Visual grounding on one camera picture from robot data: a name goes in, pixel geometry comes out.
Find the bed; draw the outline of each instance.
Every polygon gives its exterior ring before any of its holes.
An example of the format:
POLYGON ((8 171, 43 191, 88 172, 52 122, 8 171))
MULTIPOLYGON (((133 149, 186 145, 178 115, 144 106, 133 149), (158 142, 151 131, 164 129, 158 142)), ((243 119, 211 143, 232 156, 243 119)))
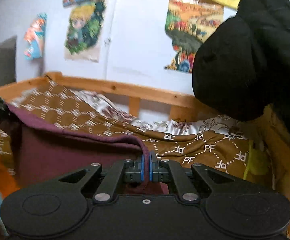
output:
MULTIPOLYGON (((171 105, 169 118, 174 120, 196 121, 198 112, 207 116, 218 114, 212 108, 200 103, 192 95, 127 83, 63 76, 60 72, 49 72, 43 77, 0 87, 0 96, 5 101, 11 102, 14 98, 21 96, 23 91, 47 84, 50 80, 77 90, 127 96, 129 98, 129 114, 136 117, 140 112, 141 99, 171 105)), ((264 115, 250 122, 250 125, 257 129, 270 152, 276 190, 290 200, 290 135, 269 106, 265 109, 264 115)))

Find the purple fabric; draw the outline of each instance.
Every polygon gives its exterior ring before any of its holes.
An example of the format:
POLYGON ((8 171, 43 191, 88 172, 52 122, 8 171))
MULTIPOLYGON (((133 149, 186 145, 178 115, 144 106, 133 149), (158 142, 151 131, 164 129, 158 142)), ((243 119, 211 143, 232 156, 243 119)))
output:
POLYGON ((98 162, 109 167, 117 160, 136 159, 144 154, 144 182, 149 182, 149 151, 141 139, 131 135, 101 137, 57 128, 27 111, 8 106, 15 122, 0 127, 12 138, 16 169, 22 186, 42 182, 98 162))

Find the brown patterned blanket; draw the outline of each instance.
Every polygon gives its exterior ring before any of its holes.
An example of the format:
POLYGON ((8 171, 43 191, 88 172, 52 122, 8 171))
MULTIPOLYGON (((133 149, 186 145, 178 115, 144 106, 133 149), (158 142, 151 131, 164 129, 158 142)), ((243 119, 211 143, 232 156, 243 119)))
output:
POLYGON ((183 167, 203 163, 252 182, 272 185, 270 167, 264 174, 249 172, 244 176, 249 160, 249 141, 242 136, 224 135, 213 130, 171 135, 136 127, 120 120, 115 114, 112 117, 101 115, 68 88, 53 82, 34 90, 18 107, 52 124, 59 131, 74 131, 101 138, 133 135, 150 151, 155 151, 158 158, 176 160, 183 167))

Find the brown bedsheet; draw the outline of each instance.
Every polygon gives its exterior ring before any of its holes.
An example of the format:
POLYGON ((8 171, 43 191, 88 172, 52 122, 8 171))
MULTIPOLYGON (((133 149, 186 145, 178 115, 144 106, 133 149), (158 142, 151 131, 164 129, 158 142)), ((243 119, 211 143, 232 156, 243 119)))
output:
MULTIPOLYGON (((143 130, 100 115, 67 88, 53 82, 35 90, 19 109, 11 107, 11 110, 18 115, 22 110, 35 115, 40 119, 40 125, 49 124, 48 129, 52 131, 36 136, 34 143, 26 141, 26 136, 37 133, 37 127, 35 130, 29 128, 30 120, 23 127, 21 147, 26 148, 26 154, 18 155, 18 168, 25 184, 49 179, 91 162, 108 166, 118 159, 135 159, 144 153, 144 148, 141 150, 143 144, 155 151, 158 158, 176 160, 183 167, 190 167, 195 162, 203 163, 240 178, 244 176, 249 157, 248 140, 217 134, 212 130, 180 136, 143 130), (67 134, 66 139, 61 136, 68 132, 73 132, 73 136, 67 134), (114 138, 122 135, 126 136, 122 145, 113 143, 114 138), (95 137, 110 143, 90 144, 88 138, 95 140, 95 137), (54 152, 47 148, 39 152, 36 150, 46 140, 46 147, 53 147, 54 152)), ((271 185, 272 176, 269 174, 271 169, 261 176, 248 174, 247 179, 271 185)))

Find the maroon cloth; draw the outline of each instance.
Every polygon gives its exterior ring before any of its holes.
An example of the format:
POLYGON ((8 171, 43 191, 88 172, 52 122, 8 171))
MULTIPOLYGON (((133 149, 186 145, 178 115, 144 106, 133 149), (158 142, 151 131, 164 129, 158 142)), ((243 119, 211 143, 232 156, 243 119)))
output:
POLYGON ((11 136, 21 186, 46 181, 91 163, 109 167, 117 160, 135 160, 144 154, 144 182, 133 192, 163 193, 158 183, 149 184, 149 151, 138 137, 111 138, 62 130, 22 109, 9 109, 15 114, 14 121, 5 120, 0 127, 11 136))

